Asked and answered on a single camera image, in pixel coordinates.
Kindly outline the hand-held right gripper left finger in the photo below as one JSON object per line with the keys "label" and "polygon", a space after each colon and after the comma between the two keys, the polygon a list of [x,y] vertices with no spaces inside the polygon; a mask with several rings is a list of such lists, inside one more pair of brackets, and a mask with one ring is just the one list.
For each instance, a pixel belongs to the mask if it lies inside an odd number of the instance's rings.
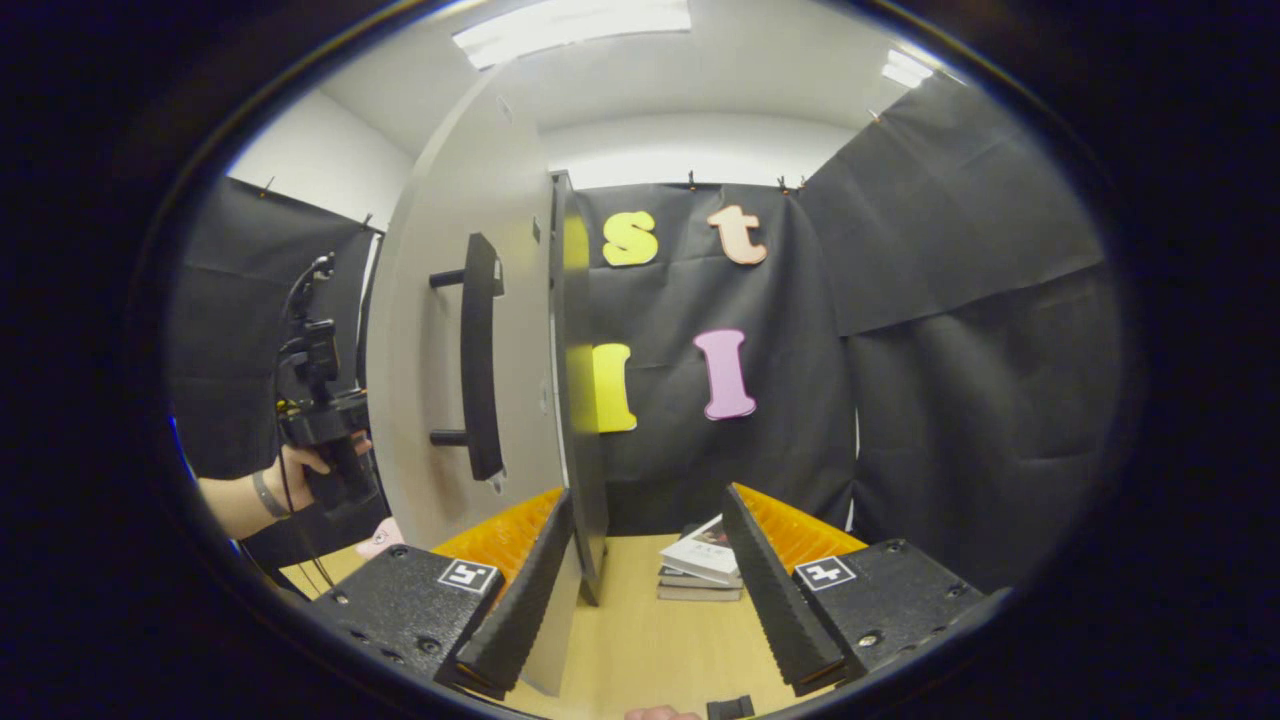
{"label": "hand-held right gripper left finger", "polygon": [[572,538],[572,500],[549,489],[433,550],[393,544],[307,612],[420,685],[500,701],[535,646]]}

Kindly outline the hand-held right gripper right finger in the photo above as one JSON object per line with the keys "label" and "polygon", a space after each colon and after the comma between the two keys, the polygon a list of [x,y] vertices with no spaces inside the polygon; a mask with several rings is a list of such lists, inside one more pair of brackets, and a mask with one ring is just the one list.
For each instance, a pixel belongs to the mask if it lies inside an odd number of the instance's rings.
{"label": "hand-held right gripper right finger", "polygon": [[721,519],[796,696],[905,664],[984,621],[993,598],[905,539],[868,544],[744,484]]}

